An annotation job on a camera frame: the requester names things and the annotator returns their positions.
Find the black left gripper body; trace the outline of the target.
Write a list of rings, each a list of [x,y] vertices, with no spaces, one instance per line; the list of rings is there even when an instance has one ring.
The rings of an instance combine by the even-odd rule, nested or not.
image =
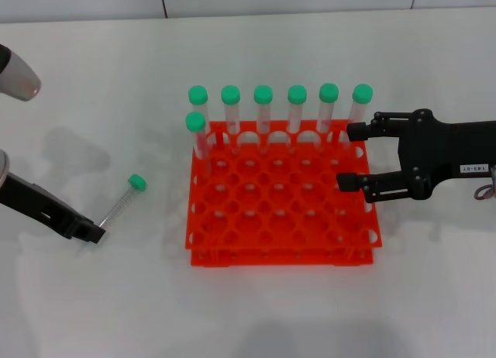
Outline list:
[[[64,238],[72,237],[73,209],[50,192],[13,173],[7,173],[1,185],[1,204],[44,224]]]

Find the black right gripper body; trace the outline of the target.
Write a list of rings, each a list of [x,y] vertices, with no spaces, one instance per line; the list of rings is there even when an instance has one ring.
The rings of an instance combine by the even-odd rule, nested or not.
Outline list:
[[[411,113],[398,143],[401,171],[415,200],[430,198],[440,183],[492,177],[495,122],[441,122],[424,108]]]

